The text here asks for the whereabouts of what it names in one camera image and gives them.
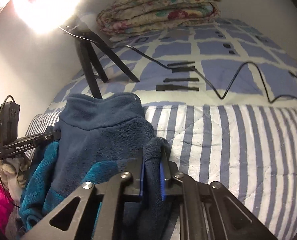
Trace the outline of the left hand beige glove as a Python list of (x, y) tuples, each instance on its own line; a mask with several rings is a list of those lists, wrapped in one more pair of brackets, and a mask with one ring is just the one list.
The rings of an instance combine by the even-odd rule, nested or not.
[(19, 202), (31, 166), (26, 154), (0, 160), (0, 181), (14, 202)]

